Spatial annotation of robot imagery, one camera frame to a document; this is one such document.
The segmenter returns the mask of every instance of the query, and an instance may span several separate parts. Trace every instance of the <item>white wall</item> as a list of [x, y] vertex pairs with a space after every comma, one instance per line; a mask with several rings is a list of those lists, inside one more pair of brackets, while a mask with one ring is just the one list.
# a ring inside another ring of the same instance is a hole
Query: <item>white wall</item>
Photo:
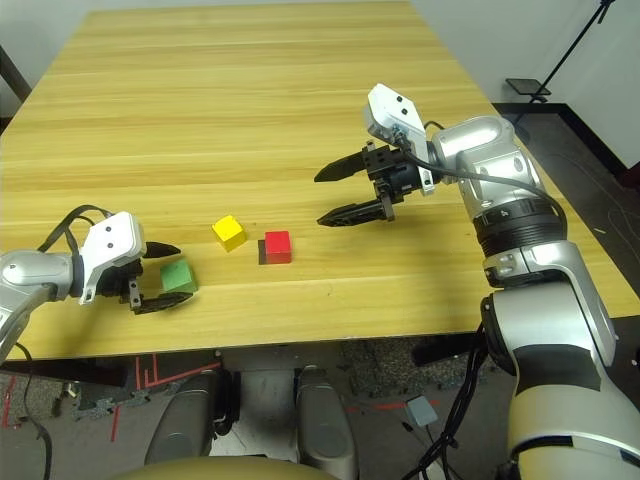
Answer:
[[[596, 5], [591, 0], [413, 0], [413, 3], [494, 102], [528, 101], [528, 97], [518, 97], [504, 79], [542, 81]], [[562, 102], [559, 96], [554, 95], [553, 101]]]
[[620, 160], [640, 162], [640, 2], [615, 2], [554, 89]]
[[[528, 101], [507, 77], [542, 81], [599, 0], [413, 0], [492, 101]], [[640, 2], [618, 0], [549, 84], [631, 167], [640, 161]]]

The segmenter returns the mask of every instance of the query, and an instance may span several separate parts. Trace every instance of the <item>black tripod stand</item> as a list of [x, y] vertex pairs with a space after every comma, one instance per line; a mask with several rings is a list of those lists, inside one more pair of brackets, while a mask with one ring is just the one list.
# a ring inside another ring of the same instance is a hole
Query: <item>black tripod stand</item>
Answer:
[[[543, 94], [544, 92], [547, 92], [547, 89], [546, 89], [547, 85], [553, 79], [555, 74], [558, 73], [558, 70], [560, 70], [560, 67], [562, 67], [562, 65], [567, 60], [567, 58], [569, 58], [573, 50], [578, 46], [578, 43], [580, 43], [580, 40], [582, 40], [582, 37], [584, 37], [587, 31], [591, 28], [591, 25], [593, 25], [593, 23], [596, 21], [596, 19], [598, 20], [598, 25], [602, 23], [605, 15], [607, 14], [607, 11], [609, 10], [609, 7], [614, 1], [615, 0], [600, 0], [600, 5], [596, 9], [595, 13], [591, 16], [591, 18], [589, 19], [587, 24], [584, 26], [582, 31], [578, 34], [578, 36], [575, 38], [573, 43], [569, 46], [569, 48], [567, 49], [565, 54], [562, 56], [560, 61], [556, 64], [553, 70], [551, 70], [551, 73], [549, 73], [549, 75], [544, 80], [544, 82], [540, 84], [538, 89], [531, 94], [531, 100], [529, 100], [529, 103], [535, 103], [536, 100], [540, 100], [542, 98], [541, 94]], [[523, 131], [522, 127], [518, 128], [518, 122], [522, 119], [524, 115], [525, 115], [525, 112], [520, 113], [512, 122], [513, 125], [519, 130], [518, 135], [523, 139], [525, 137], [528, 138], [529, 136], [526, 132]]]

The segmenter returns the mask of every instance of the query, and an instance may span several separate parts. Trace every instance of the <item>black floor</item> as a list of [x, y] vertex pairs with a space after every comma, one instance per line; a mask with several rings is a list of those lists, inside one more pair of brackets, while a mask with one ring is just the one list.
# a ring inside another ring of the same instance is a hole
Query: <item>black floor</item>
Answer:
[[640, 194], [620, 186], [559, 115], [528, 114], [519, 125], [533, 156], [640, 295]]

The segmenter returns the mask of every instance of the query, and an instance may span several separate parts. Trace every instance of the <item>green cube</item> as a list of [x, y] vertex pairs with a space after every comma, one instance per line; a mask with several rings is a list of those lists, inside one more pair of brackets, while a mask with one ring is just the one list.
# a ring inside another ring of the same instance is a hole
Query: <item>green cube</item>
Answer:
[[185, 259], [160, 268], [160, 276], [162, 277], [162, 288], [165, 293], [194, 293], [198, 290], [191, 267], [189, 267]]

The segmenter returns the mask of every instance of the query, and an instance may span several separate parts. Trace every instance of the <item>toy block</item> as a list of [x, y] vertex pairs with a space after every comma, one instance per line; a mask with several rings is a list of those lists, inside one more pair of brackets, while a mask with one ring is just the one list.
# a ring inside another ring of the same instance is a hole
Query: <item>toy block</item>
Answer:
[[189, 267], [185, 259], [161, 267], [160, 277], [162, 278], [162, 288], [165, 293], [194, 293], [198, 290], [191, 267]]
[[264, 235], [266, 262], [291, 263], [291, 238], [289, 232], [267, 232]]
[[218, 240], [227, 252], [238, 248], [247, 241], [247, 232], [231, 215], [221, 218], [212, 225]]

